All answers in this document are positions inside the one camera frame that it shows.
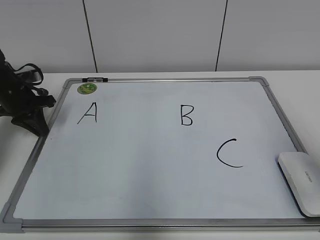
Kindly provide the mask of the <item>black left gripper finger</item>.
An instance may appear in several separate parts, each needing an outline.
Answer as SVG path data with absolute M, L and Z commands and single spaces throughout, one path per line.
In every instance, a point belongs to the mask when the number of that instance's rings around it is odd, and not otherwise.
M 49 133 L 49 127 L 42 108 L 15 116 L 12 118 L 11 123 L 28 130 L 38 137 L 46 136 Z

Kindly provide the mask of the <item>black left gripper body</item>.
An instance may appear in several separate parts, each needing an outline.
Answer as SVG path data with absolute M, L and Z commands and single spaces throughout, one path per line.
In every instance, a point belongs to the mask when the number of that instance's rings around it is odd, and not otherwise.
M 16 117 L 35 109 L 52 108 L 55 98 L 44 88 L 28 83 L 3 82 L 0 84 L 0 115 Z

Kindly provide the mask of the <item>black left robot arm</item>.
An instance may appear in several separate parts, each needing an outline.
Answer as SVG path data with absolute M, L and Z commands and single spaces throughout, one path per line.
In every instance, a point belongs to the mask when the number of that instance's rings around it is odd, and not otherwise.
M 43 108 L 52 108 L 56 103 L 47 89 L 39 87 L 43 80 L 37 65 L 27 63 L 14 69 L 0 53 L 0 115 L 11 117 L 13 125 L 38 137 L 49 133 Z

